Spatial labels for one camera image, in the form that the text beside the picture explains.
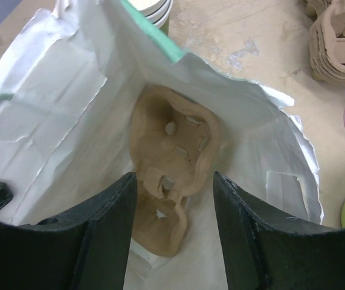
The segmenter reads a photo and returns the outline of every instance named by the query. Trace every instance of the table surface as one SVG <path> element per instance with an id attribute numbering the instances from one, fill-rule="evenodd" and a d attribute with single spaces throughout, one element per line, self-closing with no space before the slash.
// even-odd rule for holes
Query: table surface
<path id="1" fill-rule="evenodd" d="M 23 0 L 0 25 L 0 57 L 38 8 L 54 0 Z M 258 80 L 296 100 L 320 164 L 324 224 L 340 227 L 345 200 L 345 86 L 311 77 L 308 38 L 313 20 L 304 0 L 175 0 L 170 37 L 234 77 Z"/>

